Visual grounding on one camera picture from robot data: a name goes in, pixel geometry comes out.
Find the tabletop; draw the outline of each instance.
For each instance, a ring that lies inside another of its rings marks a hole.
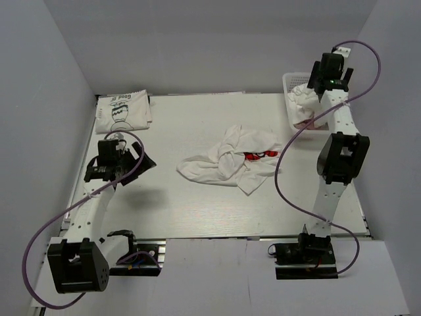
[[[306,215],[284,203],[273,177],[246,196],[239,188],[190,182],[176,171],[181,160],[208,150],[235,124],[276,133],[286,144],[291,130],[283,94],[155,96],[151,112],[150,129],[135,133],[157,166],[117,188],[104,218],[105,233],[130,229],[137,238],[167,239],[296,236],[302,231]],[[73,202],[82,197],[86,164],[103,137],[93,129]],[[323,140],[298,140],[282,163],[281,189],[308,210],[318,190],[316,160],[323,145]],[[366,234],[353,184],[342,195],[334,222]],[[336,228],[332,232],[343,234]]]

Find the gray wall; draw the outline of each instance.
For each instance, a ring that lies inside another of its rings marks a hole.
[[[359,39],[379,52],[382,76],[356,101],[354,118],[371,139],[357,190],[373,235],[386,242],[411,315],[421,315],[421,2],[379,0]],[[376,64],[356,48],[353,91],[367,87]]]
[[[95,98],[42,0],[2,1],[0,40],[0,314],[17,316],[30,301],[24,248],[66,205]],[[33,248],[32,282],[51,233]]]
[[[45,0],[95,93],[278,92],[376,0]]]

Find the white laundry basket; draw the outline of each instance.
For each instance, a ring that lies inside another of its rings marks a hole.
[[[291,128],[292,132],[295,134],[299,130],[294,127],[294,123],[292,121],[292,113],[291,113],[291,105],[289,104],[288,93],[291,90],[299,86],[300,84],[306,84],[309,82],[310,73],[309,72],[288,72],[282,76],[282,84],[284,85],[284,95],[285,95],[285,104],[287,107],[287,115],[288,115],[288,122],[289,127]],[[330,135],[329,130],[304,130],[299,137],[302,138],[326,138]]]

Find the purple cable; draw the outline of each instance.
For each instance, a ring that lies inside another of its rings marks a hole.
[[[147,255],[149,258],[152,259],[153,263],[158,267],[158,270],[161,271],[161,267],[159,266],[158,261],[149,252],[146,252],[146,251],[138,251],[138,252],[132,253],[131,255],[128,255],[127,257],[125,257],[121,260],[118,260],[117,264],[121,265],[122,263],[125,263],[127,260],[129,260],[130,258],[135,257],[137,255]]]
[[[119,179],[116,179],[112,182],[109,182],[107,184],[105,184],[104,186],[100,187],[99,189],[96,189],[95,191],[93,191],[89,196],[84,197],[83,199],[81,199],[80,201],[76,202],[75,204],[71,205],[70,207],[68,207],[67,209],[65,209],[63,212],[59,213],[58,215],[54,216],[52,219],[50,219],[48,222],[46,222],[30,239],[30,241],[28,242],[28,245],[26,246],[25,252],[24,252],[24,256],[22,258],[22,277],[24,279],[24,284],[26,289],[28,290],[28,292],[31,294],[31,296],[35,299],[35,301],[37,301],[38,303],[40,303],[41,305],[44,305],[45,307],[48,307],[50,309],[65,309],[67,307],[70,307],[72,305],[74,305],[77,301],[79,301],[86,293],[82,293],[80,294],[75,300],[71,301],[70,303],[66,304],[66,305],[53,305],[50,304],[46,301],[44,301],[42,298],[40,298],[34,291],[34,289],[32,288],[29,279],[28,279],[28,272],[26,271],[26,265],[27,265],[27,261],[28,261],[28,254],[29,251],[32,247],[32,244],[35,242],[35,240],[38,238],[38,236],[49,226],[51,225],[53,222],[55,222],[57,219],[61,218],[64,216],[64,214],[66,214],[67,212],[73,210],[74,208],[82,205],[83,203],[85,203],[87,200],[89,200],[92,196],[102,192],[104,189],[108,188],[109,186],[114,186],[115,184],[118,184],[121,180],[124,180],[125,178],[127,178],[128,176],[130,176],[133,172],[135,172],[135,170],[140,166],[143,157],[145,156],[145,148],[143,146],[142,141],[140,140],[140,138],[138,138],[135,134],[131,133],[131,132],[127,132],[125,130],[115,130],[113,132],[109,132],[107,135],[105,135],[104,139],[107,139],[108,136],[110,136],[111,134],[114,133],[125,133],[128,134],[132,137],[134,137],[140,144],[141,148],[142,148],[142,152],[141,155],[139,157],[139,161],[136,163],[136,166],[129,172],[127,172],[124,176],[121,176]]]
[[[327,222],[329,225],[331,225],[331,226],[333,226],[333,227],[336,227],[336,228],[339,228],[339,229],[342,229],[342,230],[344,230],[345,232],[347,232],[348,234],[350,234],[353,238],[354,238],[354,240],[355,240],[355,242],[357,243],[357,250],[356,250],[356,252],[355,252],[355,256],[354,256],[354,258],[352,259],[352,261],[350,262],[350,264],[348,264],[348,266],[346,266],[345,268],[343,268],[342,270],[340,270],[340,271],[338,271],[338,272],[336,272],[336,273],[327,273],[327,274],[323,274],[323,275],[325,275],[325,276],[336,276],[336,275],[340,275],[341,273],[344,273],[345,271],[348,271],[353,265],[354,265],[354,263],[355,263],[355,261],[357,261],[357,258],[358,258],[358,256],[359,256],[359,254],[360,254],[360,242],[359,242],[359,240],[358,240],[358,238],[357,238],[357,236],[353,233],[353,232],[351,232],[348,228],[346,228],[346,227],[343,227],[343,226],[340,226],[340,225],[338,225],[338,224],[334,224],[334,223],[331,223],[331,222],[329,222],[327,219],[325,219],[323,216],[320,216],[320,215],[317,215],[317,214],[314,214],[314,213],[311,213],[310,211],[306,211],[305,209],[302,209],[301,207],[299,207],[299,206],[296,206],[294,203],[292,203],[291,201],[289,201],[285,196],[284,196],[284,194],[281,192],[281,190],[280,190],[280,187],[279,187],[279,184],[278,184],[278,172],[279,172],[279,168],[280,168],[280,165],[281,165],[281,162],[282,162],[282,159],[284,158],[284,156],[285,156],[285,153],[286,153],[286,151],[287,151],[287,149],[291,146],[291,144],[294,142],[294,140],[296,140],[297,139],[297,137],[307,128],[307,127],[309,127],[314,121],[316,121],[316,120],[318,120],[318,119],[320,119],[321,117],[324,117],[325,115],[327,115],[328,113],[330,113],[330,112],[332,112],[332,111],[334,111],[334,110],[336,110],[336,109],[338,109],[338,108],[340,108],[340,107],[342,107],[342,106],[344,106],[346,103],[350,103],[350,102],[352,102],[352,101],[354,101],[354,100],[356,100],[356,99],[358,99],[358,98],[360,98],[360,97],[362,97],[363,95],[366,95],[376,84],[377,84],[377,81],[379,80],[379,77],[380,77],[380,72],[382,71],[382,63],[380,62],[380,56],[379,56],[379,54],[376,52],[376,50],[373,48],[373,47],[371,47],[370,45],[368,45],[367,43],[364,43],[363,41],[359,41],[359,40],[357,40],[357,39],[352,39],[352,40],[349,40],[349,41],[343,41],[343,42],[341,42],[341,43],[339,43],[339,44],[337,44],[337,45],[335,45],[335,47],[338,47],[338,46],[340,46],[340,45],[343,45],[343,44],[347,44],[347,43],[357,43],[357,44],[361,44],[361,45],[363,45],[363,46],[365,46],[365,47],[367,47],[369,50],[371,50],[371,52],[373,52],[373,54],[376,56],[376,59],[377,59],[377,65],[378,65],[378,69],[377,69],[377,75],[376,75],[376,78],[374,79],[374,81],[373,81],[373,83],[371,84],[371,86],[370,87],[368,87],[368,89],[367,90],[365,90],[364,92],[362,92],[362,93],[360,93],[360,94],[358,94],[358,95],[356,95],[356,96],[354,96],[354,97],[352,97],[352,98],[350,98],[350,99],[348,99],[347,101],[344,101],[344,102],[342,102],[342,103],[339,103],[339,104],[337,104],[337,105],[335,105],[334,107],[331,107],[330,109],[328,109],[327,111],[324,111],[322,114],[320,114],[320,115],[318,115],[317,117],[314,117],[314,118],[312,118],[311,120],[309,120],[307,123],[306,123],[306,125],[304,126],[304,127],[302,127],[289,141],[288,141],[288,143],[285,145],[285,147],[284,147],[284,149],[282,150],[282,152],[281,152],[281,155],[280,155],[280,157],[279,157],[279,159],[278,159],[278,163],[276,164],[276,169],[275,169],[275,177],[274,177],[274,180],[275,180],[275,188],[276,188],[276,191],[278,192],[278,194],[281,196],[281,198],[289,205],[289,206],[292,206],[294,209],[297,209],[298,211],[300,211],[300,212],[303,212],[304,214],[307,214],[307,215],[310,215],[310,216],[313,216],[313,217],[315,217],[315,218],[317,218],[317,219],[320,219],[321,221],[324,221],[324,222]]]

